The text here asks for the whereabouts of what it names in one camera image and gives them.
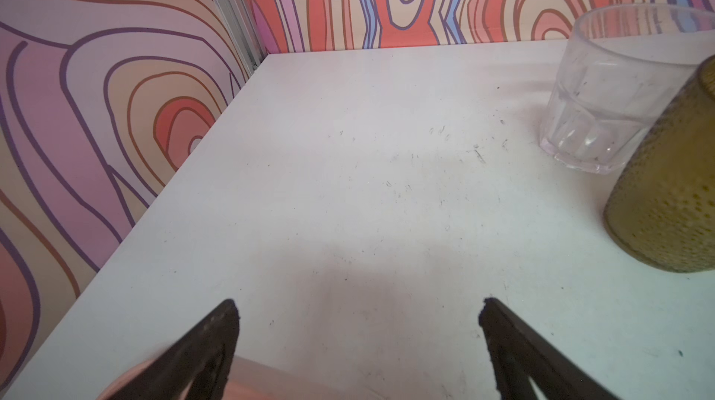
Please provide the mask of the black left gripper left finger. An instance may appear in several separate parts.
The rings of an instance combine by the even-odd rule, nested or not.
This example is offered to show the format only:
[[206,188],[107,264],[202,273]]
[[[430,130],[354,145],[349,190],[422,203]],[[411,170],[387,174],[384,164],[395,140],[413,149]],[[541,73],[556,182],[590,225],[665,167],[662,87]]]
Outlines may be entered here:
[[236,303],[225,299],[112,399],[221,399],[240,331]]

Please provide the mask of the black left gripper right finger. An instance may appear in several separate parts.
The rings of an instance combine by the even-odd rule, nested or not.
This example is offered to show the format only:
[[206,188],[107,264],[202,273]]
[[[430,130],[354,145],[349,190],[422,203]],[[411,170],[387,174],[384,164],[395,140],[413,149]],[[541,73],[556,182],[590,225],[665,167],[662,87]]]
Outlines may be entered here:
[[484,300],[479,324],[503,399],[614,399],[497,298]]

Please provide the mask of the pink plastic tray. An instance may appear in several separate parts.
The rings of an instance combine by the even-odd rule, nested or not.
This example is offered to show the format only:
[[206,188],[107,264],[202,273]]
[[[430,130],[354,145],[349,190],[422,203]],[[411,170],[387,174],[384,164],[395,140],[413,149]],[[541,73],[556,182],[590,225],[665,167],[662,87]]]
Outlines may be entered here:
[[223,399],[387,399],[368,386],[339,390],[235,356]]

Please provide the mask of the dark olive dotted glass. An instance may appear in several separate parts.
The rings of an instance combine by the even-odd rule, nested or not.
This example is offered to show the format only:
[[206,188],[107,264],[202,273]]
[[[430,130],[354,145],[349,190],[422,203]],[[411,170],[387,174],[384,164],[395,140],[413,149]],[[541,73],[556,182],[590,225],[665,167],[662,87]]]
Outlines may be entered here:
[[603,211],[612,240],[672,273],[714,268],[714,59],[668,104],[619,176]]

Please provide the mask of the clear faceted glass tumbler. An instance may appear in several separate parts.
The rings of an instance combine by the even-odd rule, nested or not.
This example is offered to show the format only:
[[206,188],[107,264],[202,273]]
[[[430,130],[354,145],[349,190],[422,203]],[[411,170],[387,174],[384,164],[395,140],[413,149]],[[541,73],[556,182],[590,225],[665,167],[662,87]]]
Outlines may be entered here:
[[620,169],[713,54],[712,12],[664,3],[587,12],[573,25],[560,63],[541,149],[571,169]]

